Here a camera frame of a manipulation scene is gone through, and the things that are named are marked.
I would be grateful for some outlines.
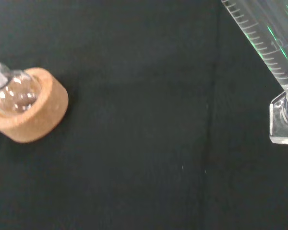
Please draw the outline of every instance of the cork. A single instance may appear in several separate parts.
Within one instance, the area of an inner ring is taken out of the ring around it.
[[[68,106],[65,88],[45,69],[26,69],[41,85],[41,93],[24,113],[4,117],[0,114],[0,132],[20,143],[38,140],[51,132],[64,117]]]

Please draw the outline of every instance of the black tablecloth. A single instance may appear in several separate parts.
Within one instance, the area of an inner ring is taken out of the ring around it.
[[[0,0],[0,61],[70,97],[0,133],[0,230],[288,230],[281,89],[220,1]]]

